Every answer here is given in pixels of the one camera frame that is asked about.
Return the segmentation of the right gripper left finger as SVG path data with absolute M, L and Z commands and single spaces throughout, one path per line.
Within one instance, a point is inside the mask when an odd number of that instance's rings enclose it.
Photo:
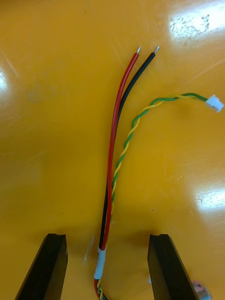
M 16 295 L 16 299 L 59 300 L 67 265 L 66 235 L 47 234 Z

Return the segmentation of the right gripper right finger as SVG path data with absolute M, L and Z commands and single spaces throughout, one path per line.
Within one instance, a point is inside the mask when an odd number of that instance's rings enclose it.
M 154 299 L 199 299 L 173 240 L 168 234 L 150 235 L 148 267 Z

